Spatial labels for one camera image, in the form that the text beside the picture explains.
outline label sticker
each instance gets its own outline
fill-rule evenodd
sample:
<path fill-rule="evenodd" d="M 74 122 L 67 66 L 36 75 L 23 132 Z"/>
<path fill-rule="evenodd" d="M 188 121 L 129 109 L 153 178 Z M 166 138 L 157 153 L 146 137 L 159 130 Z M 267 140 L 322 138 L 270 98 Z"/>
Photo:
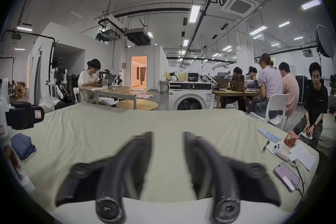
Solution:
<path fill-rule="evenodd" d="M 35 118 L 42 118 L 40 110 L 35 110 Z"/>
<path fill-rule="evenodd" d="M 207 102 L 211 101 L 211 95 L 212 95 L 212 93 L 207 93 Z"/>
<path fill-rule="evenodd" d="M 0 125 L 0 135 L 5 134 L 5 128 L 3 127 L 3 125 Z"/>

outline pink smartphone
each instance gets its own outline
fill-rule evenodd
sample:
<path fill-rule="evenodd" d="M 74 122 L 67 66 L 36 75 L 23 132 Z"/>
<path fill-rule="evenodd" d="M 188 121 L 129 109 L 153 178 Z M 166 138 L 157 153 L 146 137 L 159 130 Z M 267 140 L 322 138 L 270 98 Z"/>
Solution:
<path fill-rule="evenodd" d="M 280 163 L 274 168 L 273 173 L 280 179 L 289 192 L 292 192 L 300 183 L 300 179 L 286 164 Z"/>

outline hair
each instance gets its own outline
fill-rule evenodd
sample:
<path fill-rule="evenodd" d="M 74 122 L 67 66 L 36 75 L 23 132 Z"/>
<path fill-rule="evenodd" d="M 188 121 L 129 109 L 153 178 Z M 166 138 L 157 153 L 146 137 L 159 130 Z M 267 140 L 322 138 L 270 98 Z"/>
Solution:
<path fill-rule="evenodd" d="M 235 67 L 235 68 L 233 69 L 233 73 L 242 75 L 242 74 L 243 74 L 243 71 L 242 71 L 239 67 Z"/>
<path fill-rule="evenodd" d="M 273 66 L 273 61 L 271 61 L 271 57 L 267 53 L 264 53 L 263 55 L 260 56 L 259 64 L 261 64 L 262 61 L 264 61 L 264 63 L 266 63 L 266 65 L 272 65 Z"/>
<path fill-rule="evenodd" d="M 290 72 L 291 72 L 291 70 L 289 69 L 289 65 L 288 65 L 287 62 L 282 62 L 282 63 L 280 63 L 280 64 L 279 64 L 279 70 L 280 70 L 280 71 L 285 70 L 287 73 L 290 73 Z"/>
<path fill-rule="evenodd" d="M 88 68 L 87 68 L 88 70 L 90 68 L 95 68 L 95 69 L 100 70 L 100 62 L 97 59 L 93 59 L 91 61 L 88 61 L 87 66 L 88 66 Z"/>
<path fill-rule="evenodd" d="M 255 68 L 253 66 L 250 66 L 249 74 L 252 73 L 252 72 L 257 74 L 258 73 L 257 68 Z"/>
<path fill-rule="evenodd" d="M 312 76 L 312 73 L 315 70 L 319 71 L 320 76 L 321 76 L 321 73 L 322 73 L 321 72 L 321 66 L 317 62 L 313 62 L 313 63 L 310 64 L 310 66 L 309 66 L 309 74 L 310 74 L 310 76 Z"/>

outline laptop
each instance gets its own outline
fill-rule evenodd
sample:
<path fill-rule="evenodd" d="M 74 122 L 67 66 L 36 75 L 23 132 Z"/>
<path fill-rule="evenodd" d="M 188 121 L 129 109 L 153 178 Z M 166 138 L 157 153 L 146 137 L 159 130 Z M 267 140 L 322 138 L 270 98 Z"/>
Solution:
<path fill-rule="evenodd" d="M 215 80 L 218 83 L 220 89 L 226 89 L 231 81 L 231 79 L 219 79 L 219 78 L 216 78 Z"/>
<path fill-rule="evenodd" d="M 107 86 L 111 86 L 114 82 L 114 79 L 116 78 L 117 75 L 105 75 L 105 78 L 104 79 L 108 79 L 108 83 L 107 83 Z M 92 86 L 95 86 L 95 87 L 101 87 L 102 84 L 99 83 L 99 84 L 93 84 Z"/>

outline jeans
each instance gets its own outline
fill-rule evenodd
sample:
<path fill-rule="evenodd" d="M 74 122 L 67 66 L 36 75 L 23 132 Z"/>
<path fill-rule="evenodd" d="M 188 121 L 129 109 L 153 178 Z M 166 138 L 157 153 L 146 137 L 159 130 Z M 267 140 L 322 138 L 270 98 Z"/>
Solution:
<path fill-rule="evenodd" d="M 264 100 L 261 100 L 260 97 L 254 97 L 246 113 L 250 114 L 250 112 L 254 112 L 260 117 L 265 117 L 267 103 L 268 103 L 267 98 L 265 98 Z M 268 117 L 270 119 L 275 118 L 278 114 L 279 114 L 279 111 L 277 110 L 268 111 Z"/>
<path fill-rule="evenodd" d="M 294 127 L 293 132 L 296 133 L 296 135 L 299 135 L 303 131 L 303 129 L 306 127 L 306 125 L 307 125 L 306 117 L 303 116 L 301 121 Z M 313 149 L 316 149 L 319 143 L 321 132 L 322 132 L 322 123 L 319 122 L 319 124 L 317 124 L 313 130 L 313 138 L 311 140 L 308 138 L 305 138 L 302 135 L 300 135 L 299 139 L 302 142 L 306 143 L 308 146 L 311 146 Z"/>

